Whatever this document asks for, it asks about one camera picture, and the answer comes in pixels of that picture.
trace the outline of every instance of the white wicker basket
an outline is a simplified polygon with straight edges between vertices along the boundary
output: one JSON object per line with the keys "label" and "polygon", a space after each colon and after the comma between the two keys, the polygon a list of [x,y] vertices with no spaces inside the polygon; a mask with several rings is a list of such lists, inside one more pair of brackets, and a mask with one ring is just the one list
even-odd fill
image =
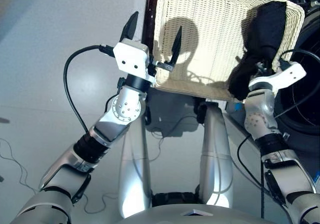
{"label": "white wicker basket", "polygon": [[270,1],[286,2],[286,23],[272,67],[292,49],[304,21],[303,9],[287,0],[157,0],[153,54],[171,58],[171,47],[182,26],[181,52],[172,73],[157,69],[157,89],[215,100],[237,101],[228,92],[228,78],[244,55],[247,28],[256,8]]}

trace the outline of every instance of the black cloth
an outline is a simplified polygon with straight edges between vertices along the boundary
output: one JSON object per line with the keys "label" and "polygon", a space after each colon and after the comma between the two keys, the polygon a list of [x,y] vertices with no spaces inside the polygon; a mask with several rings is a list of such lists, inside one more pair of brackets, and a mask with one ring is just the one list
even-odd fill
{"label": "black cloth", "polygon": [[231,74],[229,92],[242,101],[249,93],[250,77],[256,75],[256,63],[267,68],[265,76],[273,74],[272,62],[281,44],[286,27],[286,2],[271,1],[257,8],[245,43],[247,52]]}

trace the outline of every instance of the gray floor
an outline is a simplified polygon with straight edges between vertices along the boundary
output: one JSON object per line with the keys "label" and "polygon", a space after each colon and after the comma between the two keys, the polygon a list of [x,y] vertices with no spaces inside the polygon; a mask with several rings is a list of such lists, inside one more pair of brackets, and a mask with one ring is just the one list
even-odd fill
{"label": "gray floor", "polygon": [[[140,11],[135,39],[140,39],[146,0],[1,0],[0,1],[0,138],[11,143],[14,157],[28,170],[27,182],[39,180],[56,158],[82,134],[63,88],[63,67],[68,56],[93,44],[115,45],[124,23]],[[83,54],[69,70],[70,92],[88,126],[103,113],[106,99],[115,93],[124,73],[115,60],[98,51]],[[166,138],[162,152],[151,163],[154,192],[193,192],[199,182],[203,127]],[[228,125],[230,148],[244,138]],[[149,156],[158,154],[158,140],[147,132]],[[101,161],[86,194],[88,211],[99,210],[101,195],[117,193],[122,141]],[[244,147],[244,161],[259,176],[259,157],[251,146]],[[0,153],[9,149],[1,141]],[[9,223],[32,196],[19,184],[20,169],[0,158],[0,223]],[[234,208],[260,215],[260,191],[234,169]],[[117,200],[105,199],[107,208],[98,214],[84,212],[85,199],[74,208],[75,224],[109,224],[120,219]],[[266,218],[287,223],[282,211],[266,198]]]}

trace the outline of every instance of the silver robot arm segment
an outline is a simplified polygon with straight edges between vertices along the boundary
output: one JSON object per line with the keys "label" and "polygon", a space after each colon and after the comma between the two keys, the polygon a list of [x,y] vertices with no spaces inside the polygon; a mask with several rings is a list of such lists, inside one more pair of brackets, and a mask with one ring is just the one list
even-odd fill
{"label": "silver robot arm segment", "polygon": [[100,159],[145,111],[148,88],[155,82],[149,75],[149,49],[124,38],[113,49],[120,70],[128,73],[125,85],[109,110],[71,145],[40,181],[40,192],[18,213],[12,224],[70,224],[70,212],[87,188]]}
{"label": "silver robot arm segment", "polygon": [[252,135],[261,152],[264,173],[273,197],[287,210],[294,224],[320,223],[320,194],[289,149],[274,118],[274,89],[290,86],[306,75],[299,63],[268,77],[257,77],[249,84],[251,92],[245,101],[245,129]]}

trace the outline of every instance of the black wire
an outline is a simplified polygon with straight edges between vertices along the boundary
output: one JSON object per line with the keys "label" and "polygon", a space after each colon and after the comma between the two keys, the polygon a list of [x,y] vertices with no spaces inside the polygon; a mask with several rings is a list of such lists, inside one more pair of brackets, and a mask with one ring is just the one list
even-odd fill
{"label": "black wire", "polygon": [[106,208],[107,208],[107,204],[106,204],[106,201],[104,198],[109,198],[109,199],[112,199],[112,200],[116,200],[118,199],[117,197],[111,197],[108,195],[108,193],[105,193],[101,196],[101,200],[102,200],[102,203],[103,203],[103,208],[101,208],[100,210],[97,210],[97,211],[88,211],[87,210],[87,205],[89,203],[89,198],[86,194],[83,194],[83,196],[85,197],[85,204],[84,204],[84,207],[83,207],[83,210],[85,213],[87,214],[98,214],[98,213],[101,213],[103,212]]}
{"label": "black wire", "polygon": [[79,112],[77,111],[77,109],[75,107],[75,104],[72,101],[70,93],[69,93],[68,82],[67,82],[67,74],[68,74],[68,68],[69,68],[70,62],[77,55],[79,55],[81,53],[84,53],[86,51],[95,50],[95,49],[99,49],[99,45],[91,45],[91,46],[87,46],[85,48],[82,48],[80,50],[75,51],[71,56],[69,56],[68,60],[66,60],[65,65],[64,65],[64,69],[63,69],[63,85],[64,85],[64,91],[65,91],[66,97],[68,98],[69,104],[70,104],[72,110],[74,111],[74,114],[78,118],[79,122],[81,123],[81,126],[83,127],[83,129],[84,129],[84,131],[86,133],[88,132],[88,128],[87,128],[84,120],[81,118]]}
{"label": "black wire", "polygon": [[[302,50],[302,49],[286,50],[280,55],[280,59],[282,59],[282,56],[284,54],[286,54],[286,53],[302,53],[302,54],[306,54],[306,55],[309,55],[309,56],[313,57],[320,64],[320,58],[316,54],[314,54],[314,53],[312,53],[311,51],[308,51],[308,50]],[[318,81],[318,83],[315,85],[314,89],[308,95],[306,95],[301,100],[297,101],[294,105],[290,106],[288,109],[286,109],[283,112],[281,112],[280,114],[276,115],[274,118],[278,118],[278,117],[282,116],[283,114],[289,112],[293,108],[295,108],[295,107],[299,106],[300,104],[304,103],[311,96],[313,96],[318,91],[319,88],[320,88],[320,80]]]}
{"label": "black wire", "polygon": [[159,142],[158,142],[159,152],[158,152],[158,154],[156,155],[155,158],[149,160],[150,162],[153,162],[153,161],[157,160],[157,159],[160,157],[160,154],[161,154],[161,145],[162,145],[162,143],[164,142],[164,139],[167,138],[167,137],[178,127],[178,125],[180,124],[180,122],[181,122],[183,119],[186,119],[186,118],[194,118],[194,119],[197,119],[197,118],[196,118],[195,116],[193,116],[193,115],[186,115],[186,116],[184,116],[184,117],[181,117],[181,118],[176,122],[176,124],[173,126],[173,128],[167,133],[166,136],[162,136],[162,135],[156,134],[156,136],[161,137],[161,138],[158,138],[158,137],[155,137],[155,136],[154,136],[154,132],[161,132],[161,133],[162,133],[161,129],[158,128],[158,127],[154,127],[154,128],[153,128],[153,131],[151,132],[151,135],[152,135],[155,139],[158,139],[158,140],[159,140]]}
{"label": "black wire", "polygon": [[264,164],[260,161],[260,177],[261,177],[261,218],[265,219],[265,177],[264,177]]}
{"label": "black wire", "polygon": [[4,159],[4,160],[9,160],[9,161],[13,161],[15,162],[16,164],[18,164],[19,168],[20,168],[20,178],[19,178],[19,183],[22,185],[22,186],[25,186],[27,188],[29,188],[30,190],[32,190],[33,194],[36,194],[37,190],[35,190],[34,188],[32,188],[31,186],[29,186],[27,184],[27,178],[28,178],[28,171],[27,169],[22,165],[20,164],[13,156],[13,152],[12,152],[12,147],[10,145],[10,143],[6,140],[6,139],[3,139],[3,138],[0,138],[1,141],[4,141],[5,143],[7,143],[8,147],[9,147],[9,150],[10,150],[10,156],[11,157],[4,157],[3,155],[1,155],[0,153],[0,158]]}
{"label": "black wire", "polygon": [[238,146],[238,149],[236,150],[236,157],[238,159],[238,161],[240,162],[240,164],[243,166],[243,168],[246,170],[246,172],[250,175],[250,177],[254,180],[254,182],[261,187],[261,189],[263,189],[263,191],[267,194],[270,195],[270,192],[261,185],[261,183],[255,178],[255,176],[251,173],[251,171],[249,171],[249,169],[246,167],[246,165],[242,162],[241,158],[240,158],[240,148],[243,146],[243,144],[246,142],[246,140],[248,140],[251,137],[251,135],[248,135]]}
{"label": "black wire", "polygon": [[105,108],[104,108],[104,112],[106,113],[108,111],[108,105],[109,105],[109,102],[115,98],[118,94],[114,94],[113,96],[111,96],[105,103]]}

